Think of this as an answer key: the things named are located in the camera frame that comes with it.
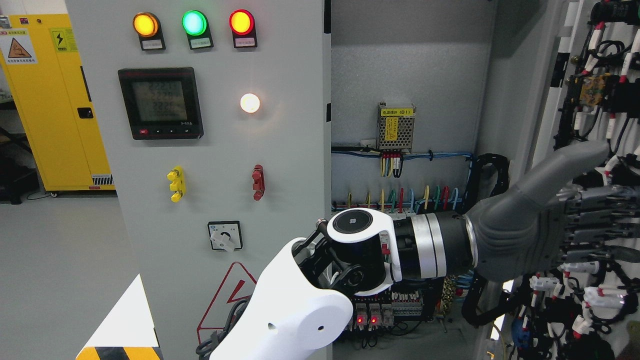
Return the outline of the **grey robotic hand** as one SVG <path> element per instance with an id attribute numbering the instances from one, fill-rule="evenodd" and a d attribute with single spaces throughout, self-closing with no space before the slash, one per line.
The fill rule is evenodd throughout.
<path id="1" fill-rule="evenodd" d="M 531 168 L 505 193 L 474 205 L 465 217 L 477 249 L 478 275 L 505 282 L 549 271 L 564 262 L 606 258 L 638 262 L 637 250 L 585 241 L 576 244 L 567 232 L 567 206 L 558 193 L 574 178 L 599 166 L 608 152 L 603 141 L 565 146 Z"/>

